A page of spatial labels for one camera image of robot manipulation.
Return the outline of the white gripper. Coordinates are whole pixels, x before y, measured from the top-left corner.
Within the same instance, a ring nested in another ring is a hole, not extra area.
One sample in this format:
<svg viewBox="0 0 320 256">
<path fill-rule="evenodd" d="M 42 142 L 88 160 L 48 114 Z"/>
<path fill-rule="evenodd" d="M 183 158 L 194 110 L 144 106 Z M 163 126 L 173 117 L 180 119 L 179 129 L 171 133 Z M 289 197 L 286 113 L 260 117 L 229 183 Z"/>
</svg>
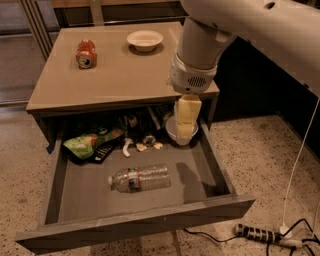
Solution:
<svg viewBox="0 0 320 256">
<path fill-rule="evenodd" d="M 217 67 L 202 70 L 188 66 L 177 54 L 172 58 L 170 82 L 176 92 L 184 94 L 176 101 L 174 108 L 178 140 L 192 138 L 202 106 L 198 95 L 208 90 L 216 73 Z"/>
</svg>

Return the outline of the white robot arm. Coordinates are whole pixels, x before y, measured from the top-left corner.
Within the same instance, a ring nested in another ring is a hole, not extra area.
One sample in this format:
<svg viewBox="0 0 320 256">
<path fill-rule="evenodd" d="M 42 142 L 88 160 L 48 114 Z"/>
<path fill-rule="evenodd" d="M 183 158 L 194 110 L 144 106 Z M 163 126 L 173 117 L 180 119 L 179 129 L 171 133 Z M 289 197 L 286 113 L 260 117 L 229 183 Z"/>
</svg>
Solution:
<svg viewBox="0 0 320 256">
<path fill-rule="evenodd" d="M 208 90 L 224 50 L 239 36 L 320 94 L 320 10 L 294 0 L 179 0 L 189 15 L 173 56 L 173 89 Z"/>
</svg>

